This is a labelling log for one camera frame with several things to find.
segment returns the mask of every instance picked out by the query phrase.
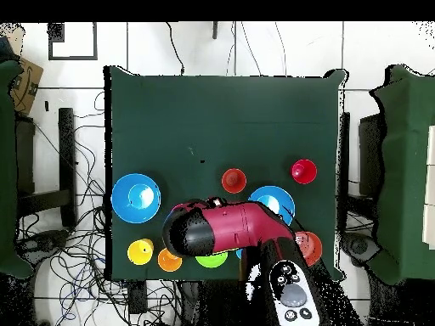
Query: white floor tile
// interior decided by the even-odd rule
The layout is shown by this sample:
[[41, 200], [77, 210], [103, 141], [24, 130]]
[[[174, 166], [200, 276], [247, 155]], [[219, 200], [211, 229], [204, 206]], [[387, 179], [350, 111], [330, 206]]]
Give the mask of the white floor tile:
[[[45, 110], [46, 101], [48, 101], [48, 111]], [[37, 193], [59, 189], [59, 108], [72, 108], [76, 116], [101, 114], [103, 111], [96, 110], [94, 102], [95, 108], [104, 109], [102, 90], [40, 89], [37, 92], [30, 117], [33, 118], [37, 126], [41, 128], [48, 140], [53, 144], [52, 146], [41, 131], [38, 128], [36, 129], [33, 177]], [[101, 185], [105, 183], [105, 130], [99, 127], [80, 126], [103, 126], [104, 123], [104, 115], [89, 116], [83, 119], [75, 118], [75, 126], [78, 129], [75, 139], [95, 153], [96, 162], [91, 177], [95, 177], [95, 180]], [[79, 145], [77, 147], [86, 155], [92, 165], [92, 154]], [[76, 170], [87, 180], [88, 163], [83, 156], [80, 151], [76, 150]], [[77, 176], [76, 192], [83, 194], [86, 187], [87, 184], [83, 179]]]
[[362, 267], [355, 267], [350, 262], [350, 257], [340, 250], [340, 269], [346, 274], [346, 278], [340, 282], [344, 293], [350, 300], [369, 299], [370, 286], [367, 272]]
[[[368, 92], [345, 92], [345, 111], [350, 113], [349, 127], [349, 180], [359, 181], [359, 121], [366, 116], [379, 113], [376, 101]], [[349, 183], [349, 193], [359, 194], [359, 184]]]
[[[185, 75], [225, 76], [234, 44], [231, 21], [219, 21], [212, 39], [212, 21], [170, 23]], [[268, 76], [285, 74], [284, 53], [273, 21], [243, 22], [260, 71]], [[285, 46], [288, 76], [323, 76], [341, 67], [342, 22], [284, 22], [278, 27]], [[140, 75], [179, 75], [181, 65], [173, 51], [169, 29], [161, 23], [128, 23], [128, 69]], [[258, 69], [237, 22], [237, 76], [256, 76]], [[228, 66], [234, 74], [234, 50]]]
[[[94, 205], [98, 206], [101, 205], [102, 199], [97, 198], [94, 200]], [[88, 210], [92, 209], [92, 203], [90, 197], [86, 197], [83, 204], [81, 206], [78, 206], [77, 208], [77, 217], [80, 218], [83, 214], [85, 214]], [[28, 216], [26, 219], [27, 221], [30, 221], [33, 216]], [[43, 230], [48, 229], [61, 229], [61, 221], [60, 221], [60, 215], [59, 216], [47, 216], [47, 219], [45, 222], [40, 220], [42, 223], [41, 225], [36, 224], [35, 228], [31, 228], [32, 230], [35, 230], [35, 232], [40, 232]], [[76, 231], [71, 235], [72, 238], [83, 236], [87, 233], [88, 230], [93, 230], [93, 219], [92, 214], [86, 216], [83, 218], [83, 220], [78, 224], [77, 229], [79, 231]], [[99, 236], [93, 236], [90, 238], [87, 236], [86, 238], [79, 238], [79, 239], [71, 239], [68, 240], [66, 243], [66, 247], [70, 247], [72, 245], [83, 245], [80, 249], [71, 249], [68, 250], [71, 256], [66, 255], [65, 253], [61, 253], [59, 256], [61, 256], [61, 259], [59, 259], [57, 256], [54, 258], [49, 258], [45, 260], [41, 266], [39, 267], [39, 270], [37, 272], [37, 278], [35, 282], [35, 296], [36, 297], [59, 297], [59, 293], [64, 286], [64, 284], [69, 281], [73, 281], [72, 277], [76, 277], [79, 272], [83, 269], [86, 252], [88, 248], [86, 245], [92, 245], [93, 248], [102, 253], [105, 254], [105, 239], [100, 239]], [[98, 257], [104, 259], [105, 256], [100, 255], [96, 253]], [[98, 261], [99, 267], [102, 269], [105, 267], [104, 263], [101, 261]], [[63, 291], [61, 295], [63, 297], [65, 296], [73, 296], [70, 294], [70, 285], [67, 285], [63, 288]], [[97, 295], [98, 288], [96, 286], [93, 287], [93, 294]], [[88, 293], [83, 290], [81, 295], [82, 297], [86, 298], [89, 297]]]
[[368, 316], [370, 313], [370, 301], [359, 300], [351, 301], [351, 303], [353, 305], [353, 308], [359, 315], [361, 322], [364, 324], [364, 326], [367, 326], [369, 320]]
[[[98, 60], [48, 60], [47, 24], [22, 24], [25, 28], [22, 56], [44, 69], [40, 87], [103, 87], [103, 66], [127, 66], [127, 23], [97, 24]], [[66, 47], [76, 48], [85, 55], [83, 43], [90, 42], [91, 31], [81, 33], [65, 24], [65, 43], [54, 45], [54, 55], [65, 52]]]
[[[70, 301], [64, 302], [64, 307], [68, 308], [71, 305]], [[86, 322], [86, 319], [95, 309], [92, 316]], [[55, 299], [35, 299], [35, 308], [37, 312], [37, 320], [48, 320], [52, 326], [59, 321], [64, 314], [67, 313], [66, 310], [62, 312], [62, 306], [59, 300]], [[118, 312], [124, 316], [124, 306], [116, 305]], [[115, 307], [111, 303], [97, 303], [96, 301], [76, 301], [76, 305], [71, 308], [71, 312], [67, 315], [60, 326], [128, 326], [116, 313]]]
[[435, 68], [433, 21], [346, 21], [344, 26], [346, 88], [379, 87], [389, 65], [406, 64], [421, 74]]

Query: blue bowl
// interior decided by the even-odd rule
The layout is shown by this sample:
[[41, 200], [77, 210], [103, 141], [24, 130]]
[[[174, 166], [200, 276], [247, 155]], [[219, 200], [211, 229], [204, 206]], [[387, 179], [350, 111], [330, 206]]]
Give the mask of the blue bowl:
[[265, 204], [275, 214], [282, 215], [287, 225], [291, 224], [295, 216], [295, 203], [293, 199], [289, 193], [278, 186], [263, 186], [258, 188], [251, 194], [248, 200], [259, 201]]
[[115, 184], [110, 198], [114, 212], [125, 222], [147, 222], [159, 210], [160, 190], [153, 179], [142, 174], [128, 174]]

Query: gray button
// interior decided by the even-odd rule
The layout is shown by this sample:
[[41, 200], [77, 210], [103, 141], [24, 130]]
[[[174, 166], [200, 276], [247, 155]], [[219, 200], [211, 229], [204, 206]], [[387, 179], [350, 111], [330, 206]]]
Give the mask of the gray button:
[[307, 294], [298, 284], [288, 284], [283, 288], [280, 301], [287, 307], [300, 307], [307, 302]]
[[278, 281], [278, 284], [279, 284], [279, 285], [285, 285], [285, 283], [287, 282], [287, 280], [285, 279], [285, 277], [282, 276], [282, 275], [278, 277], [277, 281]]
[[291, 269], [290, 269], [290, 267], [289, 267], [288, 265], [284, 265], [284, 266], [281, 268], [281, 271], [282, 271], [282, 273], [287, 274], [287, 273], [289, 273], [289, 272], [291, 271]]
[[297, 314], [293, 310], [287, 310], [284, 317], [287, 321], [295, 321], [297, 319]]
[[302, 308], [299, 313], [301, 314], [301, 317], [304, 318], [305, 320], [309, 320], [310, 318], [313, 317], [311, 312], [306, 307]]

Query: table surface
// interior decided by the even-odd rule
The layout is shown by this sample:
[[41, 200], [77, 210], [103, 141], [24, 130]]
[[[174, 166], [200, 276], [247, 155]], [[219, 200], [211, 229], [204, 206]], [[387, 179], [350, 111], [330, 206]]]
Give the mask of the table surface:
[[[111, 254], [106, 263], [109, 276], [238, 278], [240, 261], [234, 251], [215, 269], [186, 258], [174, 273], [161, 270], [157, 255], [164, 248], [163, 222], [175, 205], [188, 199], [247, 200], [255, 189], [275, 185], [289, 192], [296, 219], [321, 239], [322, 259], [336, 278], [337, 90], [345, 75], [344, 70], [335, 70], [325, 78], [133, 76], [110, 67], [106, 101], [112, 111], [106, 115], [106, 126], [110, 128], [111, 121], [112, 159], [110, 163], [106, 156], [106, 167], [112, 169], [106, 183], [113, 186], [128, 173], [143, 173], [158, 184], [161, 207], [142, 224], [124, 222], [112, 211], [106, 243]], [[318, 167], [316, 179], [308, 185], [289, 175], [291, 165], [302, 158]], [[238, 194], [227, 193], [221, 184], [230, 167], [246, 174], [246, 187]], [[299, 230], [294, 222], [291, 227]], [[153, 241], [154, 254], [149, 263], [136, 266], [128, 260], [127, 248], [143, 238]]]

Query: red cup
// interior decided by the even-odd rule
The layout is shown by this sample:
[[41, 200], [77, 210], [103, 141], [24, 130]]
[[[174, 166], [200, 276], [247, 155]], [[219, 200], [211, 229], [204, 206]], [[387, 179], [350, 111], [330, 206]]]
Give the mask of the red cup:
[[228, 169], [222, 176], [223, 188], [231, 194], [237, 194], [246, 186], [246, 176], [240, 169]]
[[311, 183], [317, 175], [316, 165], [308, 159], [298, 160], [291, 167], [291, 175], [297, 183]]
[[311, 267], [322, 256], [322, 242], [315, 233], [308, 231], [298, 231], [295, 235], [303, 258], [307, 262], [307, 265]]

